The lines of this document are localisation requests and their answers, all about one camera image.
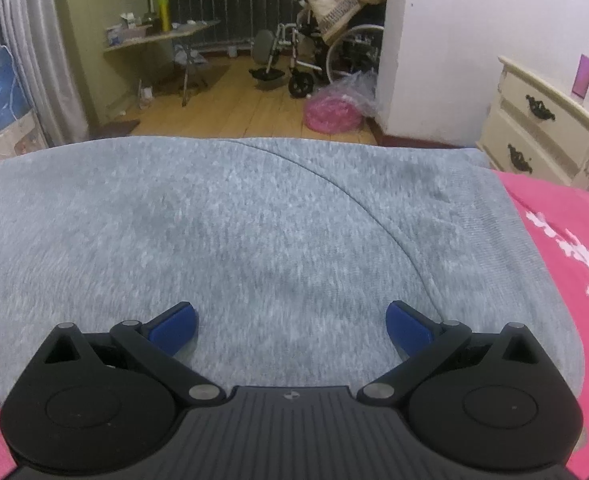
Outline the grey hoodie sweatshirt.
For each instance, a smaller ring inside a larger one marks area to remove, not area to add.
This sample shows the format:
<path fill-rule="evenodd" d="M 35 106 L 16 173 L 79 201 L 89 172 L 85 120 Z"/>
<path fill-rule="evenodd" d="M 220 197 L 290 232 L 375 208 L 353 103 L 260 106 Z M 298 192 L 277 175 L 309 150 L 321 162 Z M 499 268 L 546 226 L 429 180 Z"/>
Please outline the grey hoodie sweatshirt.
<path fill-rule="evenodd" d="M 224 388 L 358 389 L 400 361 L 395 300 L 526 324 L 583 386 L 575 323 L 476 150 L 138 136 L 0 162 L 0 402 L 57 324 L 181 301 L 199 334 L 180 359 Z"/>

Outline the cream bedside cabinet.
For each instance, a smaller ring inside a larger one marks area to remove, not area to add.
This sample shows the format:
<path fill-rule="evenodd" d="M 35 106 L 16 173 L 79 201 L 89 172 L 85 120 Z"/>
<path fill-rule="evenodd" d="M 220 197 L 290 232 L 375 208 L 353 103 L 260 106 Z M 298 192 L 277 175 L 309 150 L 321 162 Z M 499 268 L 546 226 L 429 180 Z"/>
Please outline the cream bedside cabinet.
<path fill-rule="evenodd" d="M 505 56 L 477 147 L 511 174 L 589 191 L 589 110 Z"/>

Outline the white water dispenser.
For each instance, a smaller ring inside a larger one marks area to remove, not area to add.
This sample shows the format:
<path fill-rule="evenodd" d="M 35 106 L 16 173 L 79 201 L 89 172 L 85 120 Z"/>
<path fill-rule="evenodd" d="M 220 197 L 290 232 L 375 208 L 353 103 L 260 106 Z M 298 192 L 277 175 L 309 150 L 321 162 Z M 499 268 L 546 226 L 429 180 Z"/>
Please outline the white water dispenser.
<path fill-rule="evenodd" d="M 45 148 L 47 143 L 42 127 L 32 110 L 0 131 L 0 160 Z"/>

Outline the pink bag in plastic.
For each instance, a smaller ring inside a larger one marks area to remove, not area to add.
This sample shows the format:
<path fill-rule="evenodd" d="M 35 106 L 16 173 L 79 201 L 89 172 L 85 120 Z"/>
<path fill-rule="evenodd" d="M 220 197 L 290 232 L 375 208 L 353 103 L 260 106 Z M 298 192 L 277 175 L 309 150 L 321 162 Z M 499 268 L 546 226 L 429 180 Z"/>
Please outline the pink bag in plastic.
<path fill-rule="evenodd" d="M 355 73 L 328 84 L 305 102 L 304 126 L 318 133 L 355 130 L 377 112 L 375 70 Z"/>

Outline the purple box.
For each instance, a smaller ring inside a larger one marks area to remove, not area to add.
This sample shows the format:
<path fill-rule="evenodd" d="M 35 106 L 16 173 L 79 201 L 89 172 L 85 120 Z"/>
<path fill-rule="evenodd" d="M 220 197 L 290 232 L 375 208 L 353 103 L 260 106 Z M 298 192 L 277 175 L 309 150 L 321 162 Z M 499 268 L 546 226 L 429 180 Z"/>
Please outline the purple box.
<path fill-rule="evenodd" d="M 577 71 L 575 72 L 575 80 L 571 87 L 571 95 L 583 101 L 589 91 L 589 57 L 585 54 L 580 55 Z"/>

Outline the wheelchair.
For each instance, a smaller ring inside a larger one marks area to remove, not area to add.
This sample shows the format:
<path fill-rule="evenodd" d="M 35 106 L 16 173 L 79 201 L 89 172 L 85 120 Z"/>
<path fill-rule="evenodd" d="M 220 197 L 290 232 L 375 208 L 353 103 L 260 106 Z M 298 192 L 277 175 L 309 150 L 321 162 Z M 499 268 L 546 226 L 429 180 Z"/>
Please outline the wheelchair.
<path fill-rule="evenodd" d="M 386 5 L 368 4 L 349 19 L 347 28 L 327 42 L 322 37 L 308 0 L 293 0 L 302 10 L 292 23 L 280 23 L 272 32 L 260 30 L 251 55 L 251 77 L 262 84 L 288 77 L 295 99 L 311 96 L 316 84 L 330 84 L 355 73 L 378 70 L 383 50 Z"/>

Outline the grey curtain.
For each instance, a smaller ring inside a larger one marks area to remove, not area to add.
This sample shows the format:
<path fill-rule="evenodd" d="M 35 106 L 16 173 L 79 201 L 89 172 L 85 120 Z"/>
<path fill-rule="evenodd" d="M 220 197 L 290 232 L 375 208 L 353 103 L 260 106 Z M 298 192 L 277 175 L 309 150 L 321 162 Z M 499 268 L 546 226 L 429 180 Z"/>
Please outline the grey curtain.
<path fill-rule="evenodd" d="M 0 0 L 0 36 L 51 146 L 88 139 L 55 0 Z"/>

